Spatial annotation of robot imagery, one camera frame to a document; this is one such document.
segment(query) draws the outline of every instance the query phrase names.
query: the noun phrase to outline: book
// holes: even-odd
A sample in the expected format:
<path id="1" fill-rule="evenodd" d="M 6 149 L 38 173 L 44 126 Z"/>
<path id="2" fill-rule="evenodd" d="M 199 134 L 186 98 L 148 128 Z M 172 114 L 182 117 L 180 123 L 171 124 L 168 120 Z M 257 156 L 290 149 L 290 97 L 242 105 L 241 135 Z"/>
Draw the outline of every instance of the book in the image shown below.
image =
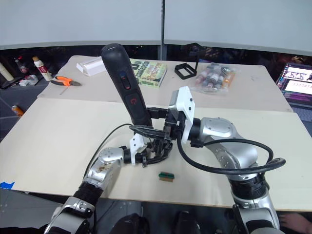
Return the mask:
<path id="1" fill-rule="evenodd" d="M 167 72 L 167 65 L 161 62 L 130 59 L 139 84 L 159 88 Z"/>

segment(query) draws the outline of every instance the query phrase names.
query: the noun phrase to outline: plastic bag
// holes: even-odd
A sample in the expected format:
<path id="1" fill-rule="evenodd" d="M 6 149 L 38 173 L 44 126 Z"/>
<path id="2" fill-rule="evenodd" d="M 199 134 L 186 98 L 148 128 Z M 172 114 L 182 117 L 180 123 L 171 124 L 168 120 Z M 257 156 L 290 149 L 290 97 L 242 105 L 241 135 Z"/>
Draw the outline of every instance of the plastic bag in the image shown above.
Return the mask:
<path id="1" fill-rule="evenodd" d="M 227 92 L 235 74 L 235 69 L 229 65 L 210 63 L 197 77 L 190 79 L 189 87 L 201 93 Z"/>

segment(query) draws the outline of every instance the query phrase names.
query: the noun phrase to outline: blue tape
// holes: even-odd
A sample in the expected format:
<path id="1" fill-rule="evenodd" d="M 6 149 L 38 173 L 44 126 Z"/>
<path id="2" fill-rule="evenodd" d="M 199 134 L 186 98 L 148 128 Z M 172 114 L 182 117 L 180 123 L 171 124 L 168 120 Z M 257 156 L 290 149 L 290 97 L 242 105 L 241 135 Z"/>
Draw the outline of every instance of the blue tape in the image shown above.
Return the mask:
<path id="1" fill-rule="evenodd" d="M 12 189 L 13 185 L 15 182 L 13 182 L 12 184 L 7 184 L 5 182 L 0 183 L 0 188 L 1 189 Z"/>

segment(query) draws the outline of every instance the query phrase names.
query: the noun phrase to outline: hand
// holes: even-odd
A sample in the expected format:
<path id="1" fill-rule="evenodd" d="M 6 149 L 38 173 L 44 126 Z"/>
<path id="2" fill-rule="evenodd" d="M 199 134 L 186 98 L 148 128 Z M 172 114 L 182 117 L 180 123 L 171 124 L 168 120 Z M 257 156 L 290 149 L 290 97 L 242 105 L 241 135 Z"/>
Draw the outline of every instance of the hand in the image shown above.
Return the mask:
<path id="1" fill-rule="evenodd" d="M 303 234 L 312 234 L 312 223 L 298 213 L 282 214 L 279 216 L 279 221 L 282 227 Z"/>

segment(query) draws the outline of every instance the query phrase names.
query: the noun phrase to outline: laptop screen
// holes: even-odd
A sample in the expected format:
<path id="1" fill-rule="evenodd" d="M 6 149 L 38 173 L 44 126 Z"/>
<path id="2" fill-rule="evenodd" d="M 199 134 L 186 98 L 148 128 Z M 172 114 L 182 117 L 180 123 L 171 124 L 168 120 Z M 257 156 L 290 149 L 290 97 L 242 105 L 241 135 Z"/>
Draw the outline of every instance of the laptop screen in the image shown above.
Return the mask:
<path id="1" fill-rule="evenodd" d="M 312 106 L 312 66 L 286 63 L 276 84 L 288 102 Z"/>

